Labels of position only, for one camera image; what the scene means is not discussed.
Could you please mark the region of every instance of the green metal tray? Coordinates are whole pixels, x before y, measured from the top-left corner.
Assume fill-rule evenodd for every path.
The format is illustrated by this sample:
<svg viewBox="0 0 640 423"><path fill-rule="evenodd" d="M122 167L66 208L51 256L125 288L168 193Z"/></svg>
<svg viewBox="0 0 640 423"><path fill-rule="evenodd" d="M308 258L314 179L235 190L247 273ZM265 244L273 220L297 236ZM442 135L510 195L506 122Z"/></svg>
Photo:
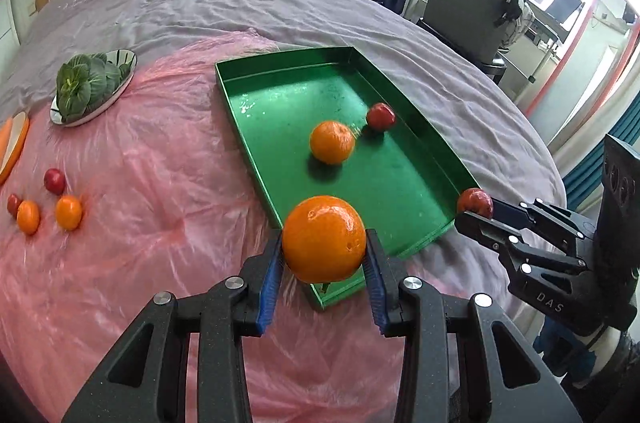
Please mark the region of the green metal tray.
<svg viewBox="0 0 640 423"><path fill-rule="evenodd" d="M389 255L407 257L452 225L462 190L477 186L446 141L391 81L356 49L320 48L260 54L216 64L233 124L276 227L307 197L346 200ZM363 128L384 101L396 125L384 135ZM310 154L309 135L324 120L356 133L342 165ZM310 297L325 307L364 285L362 269Z"/></svg>

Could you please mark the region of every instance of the red fruit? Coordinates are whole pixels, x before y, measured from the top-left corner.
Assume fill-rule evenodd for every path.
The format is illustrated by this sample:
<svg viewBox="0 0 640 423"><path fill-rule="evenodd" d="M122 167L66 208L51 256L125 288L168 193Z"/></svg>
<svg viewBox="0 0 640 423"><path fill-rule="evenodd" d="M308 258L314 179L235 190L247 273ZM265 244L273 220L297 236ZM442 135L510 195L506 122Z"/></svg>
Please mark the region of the red fruit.
<svg viewBox="0 0 640 423"><path fill-rule="evenodd" d="M367 113L367 125L377 132L385 132L396 122L396 113L386 103L377 103Z"/></svg>
<svg viewBox="0 0 640 423"><path fill-rule="evenodd" d="M57 168L50 168L44 174L44 187L57 196L61 196L65 191L65 175Z"/></svg>
<svg viewBox="0 0 640 423"><path fill-rule="evenodd" d="M20 207L21 202L22 199L20 199L20 197L15 194L11 194L9 196L9 199L7 199L6 209L9 213L11 213L14 219L18 217L18 208Z"/></svg>
<svg viewBox="0 0 640 423"><path fill-rule="evenodd" d="M484 190L468 188L460 194L456 211L458 213L474 212L490 219L494 216L494 201Z"/></svg>

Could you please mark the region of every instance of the tangerine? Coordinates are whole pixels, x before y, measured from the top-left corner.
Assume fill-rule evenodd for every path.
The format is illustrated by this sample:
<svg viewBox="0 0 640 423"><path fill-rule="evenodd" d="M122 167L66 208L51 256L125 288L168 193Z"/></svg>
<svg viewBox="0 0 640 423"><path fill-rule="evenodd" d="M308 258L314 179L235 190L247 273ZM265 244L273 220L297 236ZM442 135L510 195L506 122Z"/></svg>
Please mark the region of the tangerine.
<svg viewBox="0 0 640 423"><path fill-rule="evenodd" d="M308 284L345 280L364 258L367 236L358 212L331 196L305 199L282 227L282 252L293 275Z"/></svg>
<svg viewBox="0 0 640 423"><path fill-rule="evenodd" d="M74 231L82 220L82 204L77 197L62 196L56 204L56 221L66 229Z"/></svg>
<svg viewBox="0 0 640 423"><path fill-rule="evenodd" d="M346 125L323 121L309 137L311 154L327 165L339 165L353 152L356 138Z"/></svg>
<svg viewBox="0 0 640 423"><path fill-rule="evenodd" d="M23 233L33 235L40 225L40 209L32 200L24 200L18 206L18 215L15 220Z"/></svg>

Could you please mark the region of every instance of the white plate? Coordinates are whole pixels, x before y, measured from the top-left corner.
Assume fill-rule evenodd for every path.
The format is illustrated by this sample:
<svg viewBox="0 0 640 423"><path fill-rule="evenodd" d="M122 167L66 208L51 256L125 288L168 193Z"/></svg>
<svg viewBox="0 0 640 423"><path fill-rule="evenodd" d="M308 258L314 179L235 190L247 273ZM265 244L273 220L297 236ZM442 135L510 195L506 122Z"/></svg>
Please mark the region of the white plate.
<svg viewBox="0 0 640 423"><path fill-rule="evenodd" d="M129 62L131 62L131 71L127 79L120 84L120 86L111 95L111 98L105 101L100 107L87 114L86 116L81 117L76 121L72 121L71 123L62 123L62 116L60 116L60 112L58 111L58 95L55 95L53 97L53 102L51 102L51 110L49 113L52 123L55 123L56 125L62 125L63 127L77 127L78 125L82 125L88 121L91 121L95 117L100 116L100 114L102 114L111 105L113 105L120 97L120 95L124 92L124 90L127 88L127 85L129 85L129 82L133 78L133 72L136 69L136 64L138 63L138 57L136 56L136 53L127 49L109 51L105 54L107 55L107 61L116 64L116 66L118 67L120 67L122 64L128 64Z"/></svg>

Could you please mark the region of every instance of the metal bolt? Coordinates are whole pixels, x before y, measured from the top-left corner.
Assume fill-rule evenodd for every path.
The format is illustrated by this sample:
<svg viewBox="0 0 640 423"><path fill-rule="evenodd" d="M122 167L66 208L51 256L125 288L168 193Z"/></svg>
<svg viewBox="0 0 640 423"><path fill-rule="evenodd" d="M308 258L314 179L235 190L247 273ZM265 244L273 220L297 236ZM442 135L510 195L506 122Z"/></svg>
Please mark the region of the metal bolt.
<svg viewBox="0 0 640 423"><path fill-rule="evenodd" d="M154 304L164 306L171 301L171 293L169 291L161 291L154 295Z"/></svg>
<svg viewBox="0 0 640 423"><path fill-rule="evenodd" d="M480 293L476 295L474 297L474 302L476 303L476 305L480 306L481 308L487 308L492 303L494 303L494 301L491 300L491 297L489 295L485 295L484 293Z"/></svg>
<svg viewBox="0 0 640 423"><path fill-rule="evenodd" d="M229 277L225 280L225 286L228 289L240 289L244 286L244 280L242 280L242 277Z"/></svg>
<svg viewBox="0 0 640 423"><path fill-rule="evenodd" d="M422 287L422 281L417 277L407 277L402 281L402 284L407 289L420 289Z"/></svg>

